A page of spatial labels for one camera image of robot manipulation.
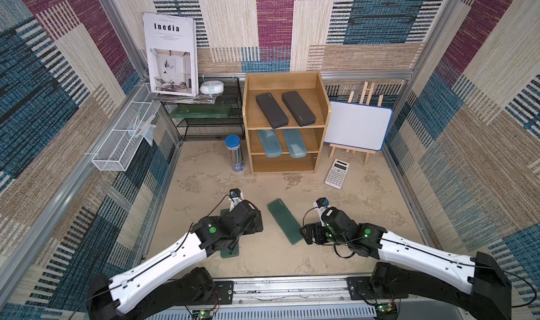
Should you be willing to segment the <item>green tray on rack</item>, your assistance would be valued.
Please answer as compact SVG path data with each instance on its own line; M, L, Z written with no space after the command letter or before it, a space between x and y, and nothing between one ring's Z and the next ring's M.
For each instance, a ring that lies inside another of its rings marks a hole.
M228 118L229 106L209 104L178 104L170 113L173 119L220 119Z

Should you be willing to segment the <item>blue lid cylindrical canister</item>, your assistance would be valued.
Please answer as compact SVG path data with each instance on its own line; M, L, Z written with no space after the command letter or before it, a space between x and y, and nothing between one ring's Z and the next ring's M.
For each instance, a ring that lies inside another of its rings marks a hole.
M241 150L241 139L238 135L232 134L225 139L226 148L229 151L231 164L234 172L243 172L244 162Z

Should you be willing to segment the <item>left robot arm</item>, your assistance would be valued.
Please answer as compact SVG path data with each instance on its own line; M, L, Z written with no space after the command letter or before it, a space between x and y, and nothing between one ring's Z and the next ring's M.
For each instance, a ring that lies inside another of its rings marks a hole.
M197 263L262 230L261 212L248 200L238 200L223 216L203 217L146 262L113 277L96 276L84 303L89 318L146 319L174 306L209 305L216 285Z

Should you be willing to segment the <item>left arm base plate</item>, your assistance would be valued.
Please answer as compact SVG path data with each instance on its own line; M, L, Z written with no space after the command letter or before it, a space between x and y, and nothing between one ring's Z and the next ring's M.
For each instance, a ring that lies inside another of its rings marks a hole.
M210 294L210 299L207 301L207 305L215 307L221 305L231 305L233 303L233 296L233 281L215 281L215 288Z

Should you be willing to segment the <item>white calculator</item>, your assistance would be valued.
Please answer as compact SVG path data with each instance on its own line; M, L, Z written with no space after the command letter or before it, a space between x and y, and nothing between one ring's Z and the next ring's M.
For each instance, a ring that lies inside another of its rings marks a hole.
M328 171L329 173L326 176L325 184L334 189L342 189L349 168L349 163L335 159Z

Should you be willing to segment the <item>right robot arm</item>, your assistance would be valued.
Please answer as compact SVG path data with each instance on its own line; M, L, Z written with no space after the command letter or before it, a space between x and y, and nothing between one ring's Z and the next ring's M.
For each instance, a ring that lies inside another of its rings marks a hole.
M440 251L384 227L356 223L335 207L316 211L319 222L305 224L299 233L309 245L344 245L376 259L369 282L376 297L414 294L460 307L476 319L511 318L511 283L491 255Z

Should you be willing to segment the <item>dark green pencil case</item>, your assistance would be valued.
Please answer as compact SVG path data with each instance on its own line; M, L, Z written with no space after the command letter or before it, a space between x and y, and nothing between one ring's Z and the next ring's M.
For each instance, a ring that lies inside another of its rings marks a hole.
M302 241L300 225L281 199L268 204L268 210L292 245Z
M239 256L239 244L237 238L237 217L229 209L220 211L220 216L225 222L224 245L220 250L223 259Z

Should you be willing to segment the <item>whiteboard on wooden easel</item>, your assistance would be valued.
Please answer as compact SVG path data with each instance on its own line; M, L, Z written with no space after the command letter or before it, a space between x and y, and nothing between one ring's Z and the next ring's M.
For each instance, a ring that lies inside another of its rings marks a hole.
M374 91L375 83L365 82L357 103L353 102L354 92L346 102L330 103L330 123L324 140L330 146L330 158L338 149L353 154L360 152L365 155L366 165L370 156L384 147L393 110L382 106L382 97L371 106Z

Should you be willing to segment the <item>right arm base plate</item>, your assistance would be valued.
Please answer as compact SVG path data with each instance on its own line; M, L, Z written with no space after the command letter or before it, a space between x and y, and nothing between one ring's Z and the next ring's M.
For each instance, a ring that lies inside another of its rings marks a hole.
M381 285L373 285L369 276L347 277L347 288L352 300L407 299L408 293L390 291Z

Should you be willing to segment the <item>Inedia white magazine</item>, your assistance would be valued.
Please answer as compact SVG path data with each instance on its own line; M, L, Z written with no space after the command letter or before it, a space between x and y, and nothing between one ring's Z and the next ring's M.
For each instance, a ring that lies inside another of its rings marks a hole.
M151 89L172 96L198 95L195 20L145 13L143 30Z

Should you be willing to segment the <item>wooden three-tier shelf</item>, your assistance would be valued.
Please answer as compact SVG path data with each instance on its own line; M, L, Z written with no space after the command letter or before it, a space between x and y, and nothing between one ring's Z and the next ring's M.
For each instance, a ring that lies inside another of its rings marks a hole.
M298 124L282 99L282 95L287 92L298 93L314 114L313 123L304 126ZM272 125L260 108L257 97L263 94L270 94L275 99L280 108L278 114L284 122L282 125ZM242 114L253 174L316 172L331 115L329 97L320 72L246 74ZM266 130L274 130L282 148L281 155L271 158L265 152L260 137L261 132ZM285 138L286 130L295 130L301 135L307 150L305 156L293 157Z

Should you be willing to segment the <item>white round device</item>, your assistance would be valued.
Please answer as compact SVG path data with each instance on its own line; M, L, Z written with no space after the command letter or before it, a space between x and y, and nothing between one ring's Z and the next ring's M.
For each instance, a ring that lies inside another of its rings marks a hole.
M219 95L224 92L224 83L219 80L208 80L201 83L200 93L204 95Z

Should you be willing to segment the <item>black pencil case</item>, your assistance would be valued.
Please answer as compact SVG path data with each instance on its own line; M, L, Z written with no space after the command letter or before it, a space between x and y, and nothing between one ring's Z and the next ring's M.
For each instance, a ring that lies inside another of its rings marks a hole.
M300 127L312 125L316 123L316 116L296 91L286 92L282 94L282 101L287 106L288 110L293 115L296 123Z
M258 106L273 129L285 127L289 120L273 95L269 92L255 97Z

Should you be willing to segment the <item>light blue pencil case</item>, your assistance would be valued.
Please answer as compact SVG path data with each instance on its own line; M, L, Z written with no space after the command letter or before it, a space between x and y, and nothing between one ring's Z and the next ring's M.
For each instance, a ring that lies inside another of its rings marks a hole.
M298 129L284 130L283 135L291 158L304 158L307 155L307 147Z
M274 130L258 130L257 133L268 158L276 158L282 154L283 149Z

